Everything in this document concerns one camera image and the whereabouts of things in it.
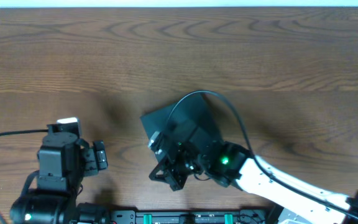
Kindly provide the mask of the dark green box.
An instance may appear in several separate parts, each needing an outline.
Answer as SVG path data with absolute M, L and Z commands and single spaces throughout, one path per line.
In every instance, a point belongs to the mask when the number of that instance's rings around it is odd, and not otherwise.
M 207 153 L 224 142 L 212 112 L 200 94 L 140 117 L 148 138 L 161 132 L 175 143 Z

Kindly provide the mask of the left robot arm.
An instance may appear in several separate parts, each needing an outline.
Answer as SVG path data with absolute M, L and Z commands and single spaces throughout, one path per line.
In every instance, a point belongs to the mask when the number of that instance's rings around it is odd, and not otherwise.
M 73 223 L 84 177 L 108 168 L 103 141 L 90 146 L 73 133 L 49 133 L 37 154 L 39 170 L 31 173 L 12 204 L 13 223 Z

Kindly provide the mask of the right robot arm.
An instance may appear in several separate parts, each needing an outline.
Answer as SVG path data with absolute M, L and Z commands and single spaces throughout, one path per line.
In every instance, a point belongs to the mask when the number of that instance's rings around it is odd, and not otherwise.
M 150 179 L 172 190 L 181 190 L 190 175 L 205 174 L 223 187 L 266 198 L 310 223 L 358 223 L 358 191 L 350 197 L 308 184 L 193 123 L 155 131 L 149 148 L 158 160 Z

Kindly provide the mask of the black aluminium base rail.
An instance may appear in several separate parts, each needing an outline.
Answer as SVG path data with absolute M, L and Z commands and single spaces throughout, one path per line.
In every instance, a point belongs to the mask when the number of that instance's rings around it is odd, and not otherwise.
M 85 224 L 261 224 L 278 223 L 284 208 L 246 208 L 240 210 L 110 210 L 81 203 L 70 223 Z

